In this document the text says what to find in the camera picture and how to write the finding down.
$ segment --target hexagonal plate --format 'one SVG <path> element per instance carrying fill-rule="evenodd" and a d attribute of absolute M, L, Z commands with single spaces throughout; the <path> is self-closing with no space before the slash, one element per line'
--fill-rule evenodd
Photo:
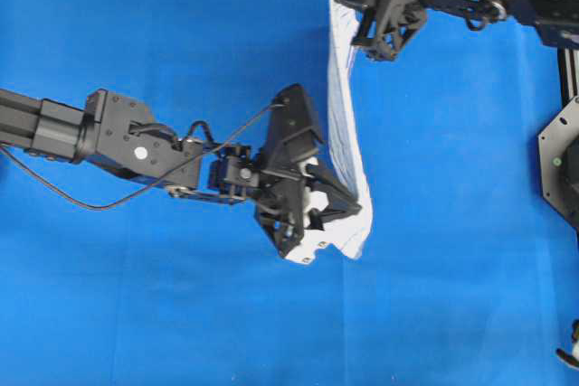
<path fill-rule="evenodd" d="M 556 158 L 562 158 L 565 150 L 579 136 L 579 98 L 572 99 L 538 136 L 541 161 L 541 184 L 543 197 L 565 218 L 569 211 L 565 206 L 559 186 L 559 168 Z"/>

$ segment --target screw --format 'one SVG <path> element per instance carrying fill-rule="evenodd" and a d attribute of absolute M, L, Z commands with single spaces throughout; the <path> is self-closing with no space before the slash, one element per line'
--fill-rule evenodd
<path fill-rule="evenodd" d="M 244 167 L 241 171 L 239 171 L 239 176 L 245 181 L 251 180 L 252 171 L 249 170 L 247 167 Z"/>

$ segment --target white object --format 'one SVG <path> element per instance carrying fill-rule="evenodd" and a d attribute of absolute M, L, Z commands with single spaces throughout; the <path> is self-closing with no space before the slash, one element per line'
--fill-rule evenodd
<path fill-rule="evenodd" d="M 135 157 L 138 160 L 145 160 L 148 157 L 147 149 L 143 146 L 138 146 L 137 148 L 135 148 Z"/>
<path fill-rule="evenodd" d="M 356 119 L 350 91 L 350 72 L 354 65 L 356 50 L 350 42 L 354 37 L 358 21 L 356 13 L 334 0 L 330 3 L 330 54 L 327 67 L 328 78 L 328 124 L 329 148 L 337 177 L 357 197 L 362 210 L 355 216 L 331 221 L 323 231 L 306 230 L 300 245 L 286 259 L 299 264 L 310 264 L 316 258 L 316 250 L 329 244 L 336 246 L 344 255 L 358 259 L 362 255 L 365 240 L 370 235 L 374 215 L 370 188 L 364 173 L 362 155 L 356 134 Z M 310 159 L 302 165 L 317 164 Z M 323 211 L 327 207 L 324 193 L 306 191 L 304 196 L 305 218 L 312 208 Z"/>

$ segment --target wire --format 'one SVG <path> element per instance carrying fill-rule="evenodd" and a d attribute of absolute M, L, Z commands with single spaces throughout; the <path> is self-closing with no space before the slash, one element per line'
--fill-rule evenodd
<path fill-rule="evenodd" d="M 209 128 L 209 124 L 207 124 L 205 121 L 195 121 L 193 124 L 191 124 L 191 126 L 189 127 L 189 131 L 187 132 L 187 136 L 185 136 L 183 140 L 185 141 L 193 137 L 193 133 L 195 132 L 197 127 L 201 127 L 201 129 L 203 130 L 205 134 L 205 139 L 207 139 L 207 142 L 209 142 L 209 146 L 215 145 L 214 136 L 211 134 L 211 128 Z"/>
<path fill-rule="evenodd" d="M 175 168 L 167 171 L 165 174 L 161 175 L 159 178 L 157 178 L 153 183 L 143 187 L 140 190 L 137 190 L 136 192 L 125 196 L 124 198 L 121 198 L 115 202 L 112 202 L 108 205 L 90 205 L 88 203 L 82 202 L 82 201 L 78 201 L 76 199 L 74 199 L 72 196 L 70 196 L 69 194 L 67 194 L 66 192 L 64 192 L 63 190 L 59 189 L 58 187 L 56 187 L 54 184 L 51 184 L 50 182 L 48 182 L 46 179 L 42 178 L 40 175 L 38 175 L 35 171 L 33 171 L 30 167 L 28 167 L 27 165 L 25 165 L 23 162 L 21 162 L 20 160 L 18 160 L 18 158 L 16 158 L 10 151 L 8 151 L 8 149 L 6 149 L 6 147 L 2 144 L 0 144 L 0 153 L 4 154 L 8 159 L 10 159 L 13 163 L 15 163 L 18 167 L 20 167 L 24 172 L 26 172 L 27 174 L 29 174 L 32 178 L 34 178 L 36 181 L 38 181 L 39 183 L 43 184 L 45 187 L 47 187 L 48 189 L 52 190 L 53 192 L 55 192 L 56 194 L 58 194 L 59 196 L 61 196 L 62 198 L 64 198 L 65 200 L 67 200 L 68 202 L 73 203 L 74 205 L 77 205 L 81 208 L 84 208 L 85 210 L 89 210 L 91 212 L 105 212 L 107 210 L 111 210 L 115 207 L 118 207 L 119 205 L 128 202 L 132 199 L 135 199 L 137 197 L 139 197 L 140 195 L 142 195 L 143 193 L 148 192 L 149 190 L 151 190 L 153 187 L 158 186 L 159 184 L 163 183 L 163 181 L 165 181 L 165 179 L 167 179 L 168 176 L 170 176 L 171 174 L 173 174 L 174 172 L 178 171 L 179 169 L 181 169 L 182 167 L 189 165 L 197 160 L 199 160 L 200 158 L 205 157 L 206 155 L 210 155 L 212 153 L 216 153 L 218 151 L 220 151 L 221 149 L 225 148 L 226 146 L 230 145 L 231 142 L 237 137 L 239 136 L 243 131 L 245 131 L 248 127 L 250 127 L 251 125 L 255 124 L 265 113 L 267 113 L 269 110 L 272 110 L 274 108 L 281 108 L 283 107 L 282 104 L 270 104 L 269 106 L 266 106 L 265 108 L 263 108 L 262 110 L 260 110 L 258 113 L 256 113 L 252 118 L 250 118 L 249 121 L 247 121 L 245 124 L 243 124 L 241 127 L 237 128 L 229 137 L 227 137 L 227 139 L 225 139 L 225 142 L 223 142 L 222 144 L 220 144 L 219 146 L 216 146 L 212 149 L 210 149 L 209 151 L 205 151 L 204 153 L 198 154 L 198 155 L 194 155 L 193 157 L 185 160 L 182 164 L 176 166 Z"/>
<path fill-rule="evenodd" d="M 174 131 L 173 128 L 166 126 L 165 124 L 145 124 L 143 126 L 132 126 L 128 132 L 132 135 L 139 136 L 141 133 L 148 133 L 149 131 L 157 131 L 160 133 L 166 133 L 167 135 L 171 136 L 171 142 L 173 146 L 178 145 L 179 143 L 179 136 Z"/>

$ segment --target blue tablecloth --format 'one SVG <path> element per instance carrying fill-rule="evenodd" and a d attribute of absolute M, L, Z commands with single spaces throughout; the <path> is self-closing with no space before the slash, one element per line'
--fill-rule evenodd
<path fill-rule="evenodd" d="M 327 0 L 2 0 L 0 85 L 82 107 L 102 87 L 218 138 L 284 86 L 326 115 Z M 74 208 L 0 159 L 0 383 L 575 385 L 573 230 L 541 199 L 555 51 L 442 14 L 352 78 L 375 227 L 354 262 L 281 261 L 252 218 L 148 194 Z M 243 141 L 258 146 L 267 121 Z M 132 192 L 31 161 L 70 193 Z"/>

